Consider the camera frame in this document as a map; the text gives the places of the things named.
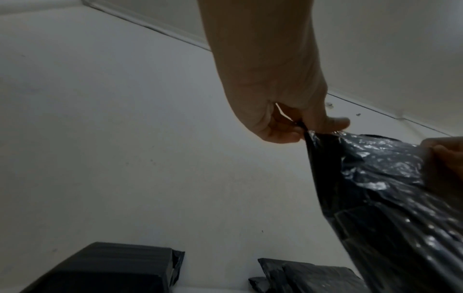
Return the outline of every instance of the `black plastic wrapped parcel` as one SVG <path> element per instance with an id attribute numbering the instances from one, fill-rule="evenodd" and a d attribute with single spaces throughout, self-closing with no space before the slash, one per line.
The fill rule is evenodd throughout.
<path id="1" fill-rule="evenodd" d="M 463 184 L 430 149 L 305 138 L 323 214 L 372 292 L 463 292 Z"/>

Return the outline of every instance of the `black package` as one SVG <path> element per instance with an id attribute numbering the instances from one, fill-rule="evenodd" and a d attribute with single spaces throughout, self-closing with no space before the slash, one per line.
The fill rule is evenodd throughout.
<path id="1" fill-rule="evenodd" d="M 369 293 L 363 280 L 346 267 L 268 258 L 259 259 L 259 263 L 266 278 L 249 279 L 259 293 Z"/>
<path id="2" fill-rule="evenodd" d="M 167 293 L 184 256 L 171 248 L 96 242 L 21 293 Z"/>
<path id="3" fill-rule="evenodd" d="M 463 184 L 431 149 L 305 134 L 323 215 L 372 292 L 463 292 Z"/>

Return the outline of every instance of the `forearm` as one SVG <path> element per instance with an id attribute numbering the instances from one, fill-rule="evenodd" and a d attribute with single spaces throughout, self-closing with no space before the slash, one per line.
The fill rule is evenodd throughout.
<path id="1" fill-rule="evenodd" d="M 218 72 L 239 84 L 264 82 L 304 60 L 321 74 L 312 0 L 199 0 Z"/>

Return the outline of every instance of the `folded black plastic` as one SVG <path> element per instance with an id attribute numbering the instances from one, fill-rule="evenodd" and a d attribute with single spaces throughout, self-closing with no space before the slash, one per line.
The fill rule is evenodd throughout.
<path id="1" fill-rule="evenodd" d="M 323 214 L 372 292 L 463 292 L 463 184 L 430 149 L 305 139 Z"/>
<path id="2" fill-rule="evenodd" d="M 250 278 L 259 293 L 369 293 L 363 280 L 346 267 L 261 258 L 266 278 Z"/>
<path id="3" fill-rule="evenodd" d="M 167 293 L 178 280 L 184 256 L 171 248 L 96 242 L 22 293 Z"/>

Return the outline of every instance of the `white floor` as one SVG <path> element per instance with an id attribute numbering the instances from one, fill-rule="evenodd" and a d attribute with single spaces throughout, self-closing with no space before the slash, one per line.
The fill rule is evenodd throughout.
<path id="1" fill-rule="evenodd" d="M 208 51 L 75 7 L 1 16 L 0 56 L 0 288 L 94 241 L 186 251 L 183 287 L 246 290 L 260 257 L 353 268 L 305 145 L 245 130 Z M 354 133 L 439 136 L 328 101 Z"/>

